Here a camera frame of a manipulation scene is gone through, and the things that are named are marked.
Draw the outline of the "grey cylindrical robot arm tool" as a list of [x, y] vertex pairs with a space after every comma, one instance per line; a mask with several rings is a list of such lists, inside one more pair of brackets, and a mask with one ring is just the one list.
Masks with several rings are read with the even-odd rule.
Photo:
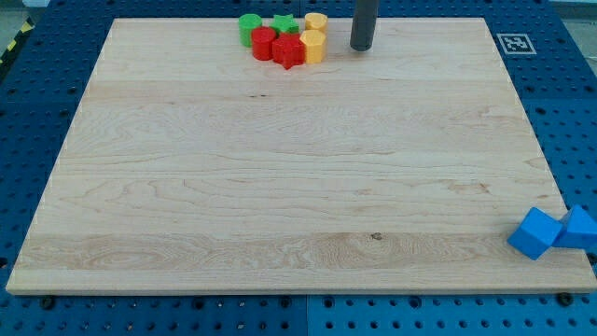
[[367, 51], [372, 47], [380, 0], [356, 0], [351, 30], [350, 47]]

